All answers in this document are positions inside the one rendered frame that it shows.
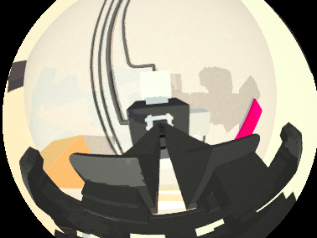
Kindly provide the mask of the pink flat rectangular slab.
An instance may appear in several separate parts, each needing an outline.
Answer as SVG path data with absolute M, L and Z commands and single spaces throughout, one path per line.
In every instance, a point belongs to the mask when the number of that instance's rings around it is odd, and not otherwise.
M 236 135 L 236 138 L 241 138 L 244 136 L 252 135 L 254 127 L 257 125 L 257 120 L 259 120 L 261 116 L 262 109 L 260 105 L 257 104 L 257 100 L 253 99 L 253 103 L 250 106 L 249 113 L 247 113 L 247 118 L 244 120 L 241 129 Z

